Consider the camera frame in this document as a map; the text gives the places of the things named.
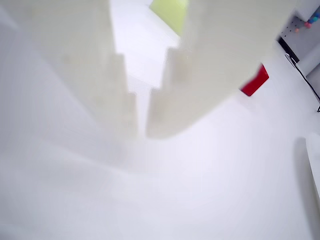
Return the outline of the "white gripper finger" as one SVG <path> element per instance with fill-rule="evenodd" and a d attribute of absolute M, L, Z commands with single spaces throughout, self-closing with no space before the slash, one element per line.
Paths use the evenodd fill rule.
<path fill-rule="evenodd" d="M 115 50 L 107 0 L 7 0 L 4 8 L 108 133 L 136 137 L 136 95 Z"/>
<path fill-rule="evenodd" d="M 151 91 L 147 136 L 181 133 L 238 90 L 295 7 L 294 0 L 191 0 L 179 45 L 167 52 L 162 87 Z"/>

